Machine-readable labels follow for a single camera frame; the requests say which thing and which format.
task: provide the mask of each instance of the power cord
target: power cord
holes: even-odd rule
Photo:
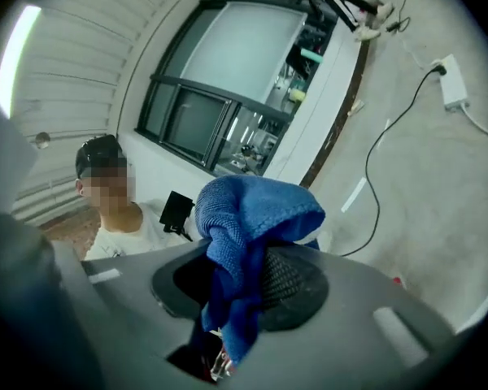
[[[420,89],[421,89],[421,86],[423,85],[423,83],[425,82],[425,80],[427,79],[427,77],[429,75],[431,75],[433,72],[439,72],[439,74],[441,75],[445,75],[447,73],[447,70],[445,69],[445,67],[443,65],[437,65],[436,67],[434,67],[433,69],[431,69],[430,71],[428,71],[425,76],[423,77],[423,79],[421,80],[420,84],[418,85],[417,87],[417,90],[416,92],[414,93],[414,98],[412,99],[412,102],[410,103],[410,105],[407,107],[407,109],[401,113],[398,118],[389,126],[387,127],[385,130],[383,130],[383,132],[380,133],[380,135],[377,137],[376,141],[374,141],[373,145],[371,146],[371,148],[369,149],[368,153],[367,153],[367,158],[365,159],[365,179],[367,180],[368,182],[368,186],[370,186],[371,190],[373,191],[373,195],[374,195],[374,201],[376,201],[376,219],[374,221],[374,228],[373,228],[373,232],[371,233],[370,237],[367,239],[367,241],[365,241],[365,243],[360,246],[358,249],[355,249],[349,253],[345,253],[345,254],[341,254],[339,257],[347,257],[347,256],[350,256],[354,253],[358,253],[360,250],[364,249],[370,242],[371,240],[373,239],[374,237],[374,234],[376,233],[376,230],[377,230],[377,224],[380,220],[380,212],[381,212],[381,205],[380,205],[380,201],[378,200],[377,198],[377,195],[376,195],[376,191],[374,190],[374,187],[373,187],[373,183],[371,182],[369,176],[368,176],[368,160],[370,159],[371,157],[371,153],[373,152],[374,150],[374,147],[377,145],[377,143],[379,142],[379,140],[383,137],[383,135],[385,133],[387,133],[389,130],[392,129],[392,127],[398,122],[401,120],[401,118],[407,114],[409,112],[409,110],[414,106],[414,102],[416,102],[416,98],[417,98],[417,94],[420,92]]]
[[[482,124],[479,124],[469,113],[468,111],[466,110],[466,102],[464,102],[463,104],[461,104],[461,110],[464,112],[464,114],[468,117],[468,119],[472,122],[472,124],[479,128],[479,130],[481,130],[482,132],[484,132],[485,134],[488,135],[488,129],[486,127],[484,127]]]
[[[407,0],[403,0],[403,4],[398,10],[398,21],[393,22],[389,26],[387,26],[386,31],[387,32],[393,32],[394,30],[398,33],[405,32],[408,28],[408,25],[410,24],[411,18],[410,16],[407,16],[405,19],[401,19],[401,14],[403,13],[403,9],[405,8],[405,4],[407,4]]]
[[[190,234],[188,234],[188,233],[185,231],[185,228],[184,228],[184,227],[181,229],[181,234],[182,234],[182,236],[183,236],[183,237],[184,237],[186,240],[188,240],[190,243],[193,243],[193,242],[194,242],[194,241],[192,240],[192,237],[190,237]]]

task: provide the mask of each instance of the corrugated wall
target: corrugated wall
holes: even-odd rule
[[[40,224],[84,205],[74,190],[76,150],[117,119],[115,93],[132,73],[125,64],[171,1],[31,0],[41,14],[20,61],[11,120],[30,141],[39,132],[52,141],[25,181],[16,218]]]

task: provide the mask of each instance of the white cable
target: white cable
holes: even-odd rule
[[[472,124],[479,128],[482,132],[486,133],[488,135],[488,129],[479,124],[466,110],[466,103],[461,104],[461,110],[464,112],[464,114],[468,117],[468,119],[472,122]]]
[[[421,65],[421,62],[418,60],[418,58],[416,57],[416,54],[414,54],[414,52],[412,52],[410,49],[408,49],[407,47],[407,42],[401,37],[401,33],[400,32],[396,32],[396,35],[398,35],[399,37],[399,40],[401,41],[401,43],[403,44],[403,48],[407,51],[407,53],[409,53],[413,59],[414,59],[414,62],[416,63],[416,65],[422,70],[427,70],[428,71],[428,68],[425,68],[423,65]]]

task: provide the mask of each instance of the window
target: window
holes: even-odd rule
[[[262,175],[334,22],[303,0],[203,0],[150,78],[137,131],[212,173]]]

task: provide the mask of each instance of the blue towel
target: blue towel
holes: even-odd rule
[[[273,239],[302,240],[324,218],[305,188],[258,176],[224,176],[199,194],[198,231],[212,239],[207,256],[217,263],[203,328],[222,328],[224,347],[235,365],[258,335],[264,246]]]

